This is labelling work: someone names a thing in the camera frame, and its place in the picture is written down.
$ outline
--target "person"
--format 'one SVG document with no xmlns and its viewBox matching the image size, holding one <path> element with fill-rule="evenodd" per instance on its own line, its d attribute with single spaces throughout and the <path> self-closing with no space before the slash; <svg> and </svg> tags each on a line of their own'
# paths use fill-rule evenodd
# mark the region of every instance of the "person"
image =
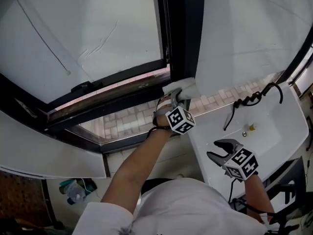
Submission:
<svg viewBox="0 0 313 235">
<path fill-rule="evenodd" d="M 168 126 L 166 116 L 156 119 Z M 171 130 L 151 133 L 120 166 L 101 203 L 89 203 L 74 235 L 263 235 L 267 228 L 259 214 L 233 210 L 215 189 L 191 178 L 169 180 L 145 192 L 134 219 L 140 191 Z M 246 201 L 264 212 L 274 212 L 258 175 L 245 181 Z"/>
</svg>

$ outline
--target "white t-shirt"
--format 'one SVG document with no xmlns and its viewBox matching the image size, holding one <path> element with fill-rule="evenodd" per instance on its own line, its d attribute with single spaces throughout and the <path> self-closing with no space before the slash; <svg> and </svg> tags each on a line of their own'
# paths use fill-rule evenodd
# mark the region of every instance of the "white t-shirt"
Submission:
<svg viewBox="0 0 313 235">
<path fill-rule="evenodd" d="M 230 208 L 213 188 L 181 178 L 142 196 L 137 217 L 108 203 L 89 203 L 74 235 L 263 235 L 266 227 Z"/>
</svg>

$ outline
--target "white panel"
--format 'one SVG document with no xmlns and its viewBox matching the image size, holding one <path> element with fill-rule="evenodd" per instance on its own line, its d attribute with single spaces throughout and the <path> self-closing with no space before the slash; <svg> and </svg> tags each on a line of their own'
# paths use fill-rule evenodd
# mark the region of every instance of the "white panel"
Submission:
<svg viewBox="0 0 313 235">
<path fill-rule="evenodd" d="M 200 93 L 286 69 L 311 28 L 312 1 L 205 0 L 196 75 Z"/>
<path fill-rule="evenodd" d="M 154 0 L 18 0 L 24 12 L 17 0 L 0 1 L 0 72 L 44 102 L 160 59 Z"/>
<path fill-rule="evenodd" d="M 0 123 L 0 167 L 44 177 L 106 177 L 101 154 L 45 136 L 1 111 Z"/>
</svg>

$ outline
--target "white basin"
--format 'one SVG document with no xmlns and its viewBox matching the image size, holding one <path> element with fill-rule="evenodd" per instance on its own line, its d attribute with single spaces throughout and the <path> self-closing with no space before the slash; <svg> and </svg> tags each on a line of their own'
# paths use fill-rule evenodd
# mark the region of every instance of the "white basin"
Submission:
<svg viewBox="0 0 313 235">
<path fill-rule="evenodd" d="M 263 181 L 293 155 L 309 134 L 295 91 L 287 83 L 279 86 L 284 95 L 282 104 L 279 104 L 278 90 L 273 87 L 259 104 L 236 109 L 226 131 L 223 128 L 231 115 L 232 104 L 195 117 L 197 126 L 189 132 L 189 137 L 204 181 L 226 199 L 233 179 L 224 175 L 225 171 L 206 155 L 207 151 L 226 155 L 223 149 L 214 145 L 215 140 L 236 139 L 253 150 L 259 162 L 257 171 Z M 252 123 L 256 124 L 256 130 L 247 131 L 246 126 Z M 243 131 L 247 131 L 246 137 L 243 137 Z M 244 183 L 236 181 L 232 196 L 239 197 L 244 191 Z"/>
</svg>

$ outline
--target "apriltag cube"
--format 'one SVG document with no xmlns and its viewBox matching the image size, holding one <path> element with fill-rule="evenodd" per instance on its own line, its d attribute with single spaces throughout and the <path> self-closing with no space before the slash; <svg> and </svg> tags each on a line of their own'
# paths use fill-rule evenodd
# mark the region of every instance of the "apriltag cube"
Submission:
<svg viewBox="0 0 313 235">
<path fill-rule="evenodd" d="M 181 106 L 176 107 L 171 112 L 165 114 L 170 123 L 172 131 L 179 134 L 185 134 L 196 125 L 195 119 L 190 112 L 186 111 Z"/>
<path fill-rule="evenodd" d="M 228 171 L 231 177 L 246 180 L 255 172 L 258 166 L 253 152 L 242 148 L 223 165 L 223 168 Z"/>
</svg>

